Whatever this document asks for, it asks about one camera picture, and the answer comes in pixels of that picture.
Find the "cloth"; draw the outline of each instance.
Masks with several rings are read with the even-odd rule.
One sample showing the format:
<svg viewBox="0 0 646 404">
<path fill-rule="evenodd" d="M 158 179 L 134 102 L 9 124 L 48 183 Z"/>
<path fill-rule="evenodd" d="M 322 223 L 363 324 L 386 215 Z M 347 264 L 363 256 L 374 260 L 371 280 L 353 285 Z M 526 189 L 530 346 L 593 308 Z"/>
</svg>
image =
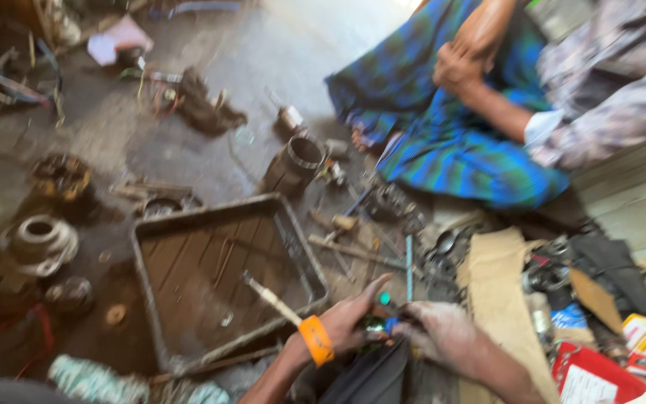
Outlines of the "cloth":
<svg viewBox="0 0 646 404">
<path fill-rule="evenodd" d="M 399 339 L 360 354 L 333 382 L 318 404 L 400 404 L 410 344 Z"/>
<path fill-rule="evenodd" d="M 599 74 L 601 62 L 641 73 L 620 83 Z M 597 0 L 591 20 L 542 51 L 537 70 L 564 119 L 525 132 L 542 165 L 573 170 L 646 141 L 646 0 Z"/>
<path fill-rule="evenodd" d="M 60 395 L 42 383 L 0 379 L 0 404 L 83 404 L 83 402 Z"/>
<path fill-rule="evenodd" d="M 150 388 L 142 377 L 120 376 L 110 367 L 86 359 L 59 355 L 48 373 L 49 379 L 67 397 L 103 404 L 226 404 L 226 391 L 214 382 L 193 383 L 172 380 Z"/>
<path fill-rule="evenodd" d="M 624 240 L 580 235 L 570 238 L 575 266 L 615 297 L 622 318 L 646 316 L 646 283 Z"/>
<path fill-rule="evenodd" d="M 480 0 L 430 0 L 372 51 L 327 78 L 339 120 L 384 144 L 403 132 L 377 165 L 387 181 L 477 199 L 493 208 L 536 208 L 569 185 L 566 174 L 530 159 L 432 81 L 437 50 L 453 40 Z M 532 111 L 549 103 L 535 72 L 542 34 L 517 10 L 489 85 Z"/>
</svg>

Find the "hand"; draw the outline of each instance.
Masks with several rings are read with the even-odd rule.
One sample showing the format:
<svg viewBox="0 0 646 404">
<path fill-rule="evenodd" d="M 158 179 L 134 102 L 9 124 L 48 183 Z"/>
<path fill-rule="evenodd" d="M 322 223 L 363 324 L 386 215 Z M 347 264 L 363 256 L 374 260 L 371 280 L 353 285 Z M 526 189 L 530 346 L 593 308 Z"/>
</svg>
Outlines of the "hand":
<svg viewBox="0 0 646 404">
<path fill-rule="evenodd" d="M 482 61 L 458 56 L 452 43 L 447 42 L 438 51 L 433 81 L 464 100 L 468 92 L 485 84 L 482 81 Z"/>
<path fill-rule="evenodd" d="M 477 380 L 474 358 L 483 349 L 480 335 L 487 337 L 456 304 L 412 302 L 401 310 L 420 321 L 422 328 L 400 323 L 393 335 L 404 335 L 429 360 L 443 364 L 463 376 Z"/>
<path fill-rule="evenodd" d="M 367 332 L 357 328 L 357 325 L 372 308 L 373 300 L 382 286 L 392 277 L 393 274 L 384 274 L 376 278 L 361 294 L 339 301 L 320 316 L 335 353 L 341 354 L 371 342 L 384 342 L 388 339 L 384 332 Z"/>
</svg>

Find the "person sitting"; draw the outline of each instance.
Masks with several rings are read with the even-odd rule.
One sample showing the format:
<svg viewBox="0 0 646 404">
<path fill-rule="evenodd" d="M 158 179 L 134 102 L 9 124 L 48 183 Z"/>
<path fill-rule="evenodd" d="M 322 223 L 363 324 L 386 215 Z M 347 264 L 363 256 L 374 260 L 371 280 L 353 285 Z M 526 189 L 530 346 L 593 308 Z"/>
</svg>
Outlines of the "person sitting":
<svg viewBox="0 0 646 404">
<path fill-rule="evenodd" d="M 560 43 L 516 0 L 430 0 L 326 79 L 383 179 L 531 209 L 646 141 L 646 1 L 597 0 Z"/>
</svg>

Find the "sleeve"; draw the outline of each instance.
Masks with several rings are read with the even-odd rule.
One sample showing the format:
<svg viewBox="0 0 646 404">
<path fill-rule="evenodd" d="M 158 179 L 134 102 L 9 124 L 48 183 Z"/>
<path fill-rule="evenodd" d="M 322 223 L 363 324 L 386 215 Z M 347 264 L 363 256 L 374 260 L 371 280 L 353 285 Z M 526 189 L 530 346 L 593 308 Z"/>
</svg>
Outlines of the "sleeve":
<svg viewBox="0 0 646 404">
<path fill-rule="evenodd" d="M 570 123 L 560 118 L 550 129 L 555 117 L 543 117 L 534 115 L 525 128 L 525 149 L 534 161 L 575 170 L 607 159 L 646 141 L 646 76 Z"/>
</svg>

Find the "paper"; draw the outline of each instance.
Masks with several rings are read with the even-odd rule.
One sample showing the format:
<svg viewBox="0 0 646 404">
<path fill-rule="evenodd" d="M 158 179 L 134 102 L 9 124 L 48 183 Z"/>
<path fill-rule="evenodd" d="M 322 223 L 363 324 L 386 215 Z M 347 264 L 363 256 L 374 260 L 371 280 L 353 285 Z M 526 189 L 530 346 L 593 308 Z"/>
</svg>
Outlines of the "paper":
<svg viewBox="0 0 646 404">
<path fill-rule="evenodd" d="M 86 46 L 99 65 L 109 66 L 116 63 L 116 51 L 128 48 L 143 48 L 145 52 L 154 47 L 154 41 L 139 25 L 126 14 L 121 21 L 108 30 L 92 35 Z"/>
<path fill-rule="evenodd" d="M 562 404 L 613 403 L 617 389 L 617 385 L 571 364 L 562 389 Z"/>
</svg>

